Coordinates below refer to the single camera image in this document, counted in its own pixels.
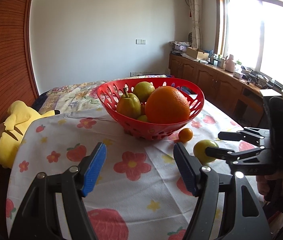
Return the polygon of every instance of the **yellow flower center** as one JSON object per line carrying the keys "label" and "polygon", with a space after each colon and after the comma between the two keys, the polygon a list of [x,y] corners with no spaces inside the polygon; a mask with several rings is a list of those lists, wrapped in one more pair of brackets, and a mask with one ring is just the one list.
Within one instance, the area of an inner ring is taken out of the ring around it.
{"label": "yellow flower center", "polygon": [[130,161],[130,162],[128,163],[128,167],[130,167],[130,168],[135,168],[136,166],[137,166],[137,162]]}

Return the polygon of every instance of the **green fruit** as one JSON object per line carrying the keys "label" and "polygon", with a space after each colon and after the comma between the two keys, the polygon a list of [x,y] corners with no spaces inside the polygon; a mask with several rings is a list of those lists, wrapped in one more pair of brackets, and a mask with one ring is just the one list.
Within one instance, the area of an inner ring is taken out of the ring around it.
{"label": "green fruit", "polygon": [[124,116],[136,119],[141,115],[141,103],[136,95],[127,93],[124,88],[124,94],[120,97],[116,111]]}
{"label": "green fruit", "polygon": [[149,82],[138,83],[133,90],[133,93],[138,97],[141,103],[145,103],[150,94],[155,90],[155,87]]}
{"label": "green fruit", "polygon": [[216,160],[216,158],[206,155],[205,150],[207,147],[218,147],[218,144],[211,140],[201,140],[194,146],[194,155],[203,165]]}
{"label": "green fruit", "polygon": [[141,115],[140,117],[137,118],[138,121],[142,122],[148,122],[147,116],[146,115]]}

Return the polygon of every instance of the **window pane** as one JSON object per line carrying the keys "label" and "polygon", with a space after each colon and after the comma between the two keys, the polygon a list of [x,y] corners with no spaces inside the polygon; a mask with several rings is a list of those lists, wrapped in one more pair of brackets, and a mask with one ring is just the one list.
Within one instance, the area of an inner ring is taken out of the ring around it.
{"label": "window pane", "polygon": [[246,67],[255,68],[259,54],[262,5],[257,0],[229,0],[227,55]]}
{"label": "window pane", "polygon": [[265,43],[260,71],[283,84],[283,7],[263,2]]}

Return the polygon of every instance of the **large orange fruit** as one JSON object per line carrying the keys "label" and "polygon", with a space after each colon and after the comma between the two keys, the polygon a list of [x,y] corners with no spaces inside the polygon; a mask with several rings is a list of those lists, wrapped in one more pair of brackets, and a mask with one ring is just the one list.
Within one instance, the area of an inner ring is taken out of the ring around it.
{"label": "large orange fruit", "polygon": [[145,105],[150,123],[170,124],[186,121],[190,115],[187,99],[176,88],[163,86],[155,89]]}

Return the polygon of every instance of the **pear stem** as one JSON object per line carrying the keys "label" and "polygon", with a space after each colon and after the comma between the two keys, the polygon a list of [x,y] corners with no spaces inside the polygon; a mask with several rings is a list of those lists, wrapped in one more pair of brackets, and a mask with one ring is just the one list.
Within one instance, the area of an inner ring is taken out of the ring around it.
{"label": "pear stem", "polygon": [[125,97],[126,97],[126,98],[129,98],[129,95],[128,95],[128,93],[127,93],[127,88],[123,88],[123,91],[124,91]]}

